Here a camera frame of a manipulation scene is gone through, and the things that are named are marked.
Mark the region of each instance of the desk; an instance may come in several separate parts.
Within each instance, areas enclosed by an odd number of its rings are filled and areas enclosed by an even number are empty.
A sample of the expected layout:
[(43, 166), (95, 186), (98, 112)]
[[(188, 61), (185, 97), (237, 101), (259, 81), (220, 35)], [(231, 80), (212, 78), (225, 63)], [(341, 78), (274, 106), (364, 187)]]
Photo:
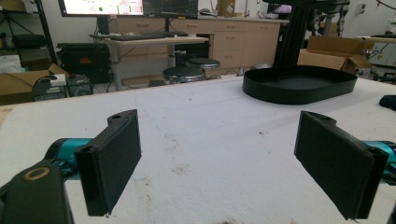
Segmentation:
[[(341, 224), (331, 200), (293, 155), (301, 110), (338, 120), (362, 140), (396, 142), (396, 94), (358, 78), (352, 93), (310, 105), (276, 105), (242, 91), (241, 77), (16, 106), (0, 128), (0, 186), (62, 137), (94, 137), (106, 118), (137, 109), (142, 159), (110, 218), (88, 217), (81, 185), (66, 181), (77, 224)], [(381, 184), (368, 220), (385, 224), (396, 187)]]
[(113, 70), (114, 83), (116, 91), (121, 90), (121, 74), (120, 74), (120, 49), (121, 48), (135, 48), (145, 47), (152, 45), (167, 45), (168, 46), (168, 66), (175, 66), (175, 45), (178, 44), (196, 44), (207, 41), (208, 38), (193, 37), (193, 36), (178, 36), (178, 37), (166, 37), (160, 39), (146, 39), (146, 40), (135, 40), (135, 41), (115, 41), (106, 40), (108, 48), (110, 50), (111, 58), (111, 69)]

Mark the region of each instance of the monitor screen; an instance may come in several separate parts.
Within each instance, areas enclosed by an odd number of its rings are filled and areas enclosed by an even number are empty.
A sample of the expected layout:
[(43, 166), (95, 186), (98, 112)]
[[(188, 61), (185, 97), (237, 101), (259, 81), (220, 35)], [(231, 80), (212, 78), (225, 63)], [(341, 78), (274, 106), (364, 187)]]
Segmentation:
[(147, 17), (197, 19), (198, 0), (143, 0)]
[(143, 16), (143, 0), (58, 0), (62, 16)]

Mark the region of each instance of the black stool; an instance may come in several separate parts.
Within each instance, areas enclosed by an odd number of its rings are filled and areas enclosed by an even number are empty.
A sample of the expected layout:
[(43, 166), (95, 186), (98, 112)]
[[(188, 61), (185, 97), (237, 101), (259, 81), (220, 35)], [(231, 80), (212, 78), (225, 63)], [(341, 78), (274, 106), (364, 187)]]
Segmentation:
[(213, 69), (220, 67), (220, 62), (214, 59), (207, 58), (193, 58), (186, 61), (188, 67), (200, 68), (202, 70)]
[(169, 84), (205, 80), (205, 72), (194, 67), (170, 67), (163, 70), (163, 78)]

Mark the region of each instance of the black oval tray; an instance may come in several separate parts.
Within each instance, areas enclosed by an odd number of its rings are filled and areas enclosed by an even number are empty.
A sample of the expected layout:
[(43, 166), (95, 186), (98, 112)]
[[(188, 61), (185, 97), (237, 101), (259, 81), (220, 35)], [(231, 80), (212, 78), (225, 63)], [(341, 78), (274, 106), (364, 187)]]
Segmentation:
[(249, 70), (243, 91), (256, 99), (282, 105), (306, 105), (353, 91), (357, 77), (309, 65)]

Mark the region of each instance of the box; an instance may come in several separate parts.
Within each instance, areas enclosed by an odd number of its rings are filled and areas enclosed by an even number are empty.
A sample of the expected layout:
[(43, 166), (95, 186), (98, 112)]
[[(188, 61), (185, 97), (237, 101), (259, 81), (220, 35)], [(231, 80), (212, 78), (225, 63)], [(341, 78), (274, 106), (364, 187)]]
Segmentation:
[(32, 88), (35, 82), (41, 77), (55, 74), (69, 76), (56, 64), (51, 64), (46, 70), (0, 74), (0, 105), (32, 102)]
[(147, 86), (150, 81), (162, 81), (165, 82), (163, 79), (163, 75), (152, 75), (152, 76), (144, 76), (144, 77), (127, 77), (122, 79), (122, 85), (124, 86)]
[(372, 65), (361, 55), (363, 49), (371, 49), (372, 42), (359, 39), (310, 36), (307, 49), (301, 49), (297, 64), (315, 65), (355, 74), (356, 67)]
[(235, 0), (219, 0), (218, 15), (223, 17), (233, 17), (235, 12)]
[(24, 3), (20, 0), (2, 0), (0, 7), (8, 11), (26, 11)]

